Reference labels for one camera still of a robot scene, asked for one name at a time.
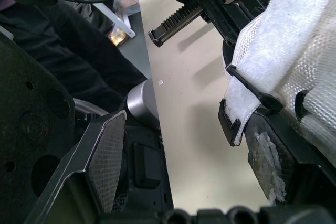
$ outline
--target mounting hole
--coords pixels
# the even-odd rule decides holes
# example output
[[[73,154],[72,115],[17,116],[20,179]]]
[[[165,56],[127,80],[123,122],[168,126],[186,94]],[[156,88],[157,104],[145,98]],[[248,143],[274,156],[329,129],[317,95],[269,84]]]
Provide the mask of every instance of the mounting hole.
[[[46,96],[47,105],[50,110],[61,119],[65,119],[70,114],[70,105],[64,95],[55,90],[50,89]]]
[[[31,82],[27,81],[26,82],[26,87],[29,89],[29,90],[32,90],[34,88],[34,86],[32,85]]]
[[[186,218],[178,213],[172,214],[169,218],[168,218],[168,222],[167,224],[186,224],[187,220]]]
[[[7,163],[5,163],[4,167],[7,173],[13,172],[16,168],[15,163],[13,161],[8,161]]]
[[[59,164],[57,157],[46,155],[38,159],[33,166],[31,186],[36,196],[40,196]]]
[[[254,224],[254,219],[250,213],[246,211],[238,211],[233,217],[234,224]]]

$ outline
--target gray floor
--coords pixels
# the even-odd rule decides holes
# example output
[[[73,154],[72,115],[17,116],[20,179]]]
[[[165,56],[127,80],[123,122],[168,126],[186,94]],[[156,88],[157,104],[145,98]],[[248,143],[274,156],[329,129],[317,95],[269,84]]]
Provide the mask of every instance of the gray floor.
[[[152,73],[145,41],[147,32],[144,33],[143,30],[141,13],[133,14],[129,19],[136,36],[133,39],[130,38],[119,49],[147,78],[151,78]]]
[[[141,14],[136,13],[129,17],[131,27],[136,33],[133,39],[129,39],[124,45],[119,47],[123,55],[130,60],[147,78],[152,78],[149,65],[148,52],[142,26]]]

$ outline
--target black mesh pad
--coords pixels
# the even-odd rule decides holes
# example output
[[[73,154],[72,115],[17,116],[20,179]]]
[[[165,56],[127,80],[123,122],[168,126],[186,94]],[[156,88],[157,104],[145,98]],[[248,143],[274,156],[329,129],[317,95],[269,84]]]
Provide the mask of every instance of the black mesh pad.
[[[89,178],[105,213],[112,210],[118,185],[125,120],[125,113],[120,112],[106,121],[89,165]]]

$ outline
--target black clip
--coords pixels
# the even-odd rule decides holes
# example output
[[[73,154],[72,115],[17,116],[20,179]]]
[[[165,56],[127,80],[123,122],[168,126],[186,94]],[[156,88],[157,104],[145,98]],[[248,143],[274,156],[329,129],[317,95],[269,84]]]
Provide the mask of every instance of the black clip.
[[[245,78],[236,71],[236,68],[236,66],[230,64],[225,69],[231,76],[236,77],[238,81],[240,81],[249,91],[251,91],[265,108],[275,113],[278,113],[280,110],[282,110],[284,106],[278,99],[276,99],[273,95],[259,91],[251,83],[245,80]]]
[[[303,106],[303,101],[308,92],[308,90],[302,90],[295,96],[295,116],[299,122],[301,122],[301,119],[308,114],[308,111]]]
[[[228,115],[225,113],[225,99],[222,99],[219,106],[219,112],[218,112],[218,118],[219,122],[222,126],[222,129],[224,131],[224,134],[226,136],[227,141],[231,146],[239,146],[235,145],[235,139],[238,134],[239,128],[241,126],[241,122],[239,119],[236,119],[232,124],[228,117]]]
[[[284,107],[278,99],[270,94],[260,92],[256,87],[246,81],[245,78],[236,71],[236,66],[229,64],[226,67],[226,71],[231,76],[236,77],[249,91],[251,91],[258,98],[260,103],[270,112],[278,113]],[[235,139],[242,123],[239,119],[236,119],[233,123],[231,123],[228,115],[225,113],[225,106],[226,100],[222,99],[222,101],[220,102],[218,118],[229,144],[231,146],[236,146]]]

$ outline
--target beige floor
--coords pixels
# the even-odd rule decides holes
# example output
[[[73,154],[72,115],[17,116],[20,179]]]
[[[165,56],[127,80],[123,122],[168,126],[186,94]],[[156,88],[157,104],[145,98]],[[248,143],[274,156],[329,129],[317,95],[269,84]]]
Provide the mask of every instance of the beige floor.
[[[181,3],[140,0],[140,5],[146,33]],[[222,41],[201,18],[161,48],[146,36],[174,205],[191,214],[268,204],[247,163],[245,142],[230,147],[217,118],[227,88]]]

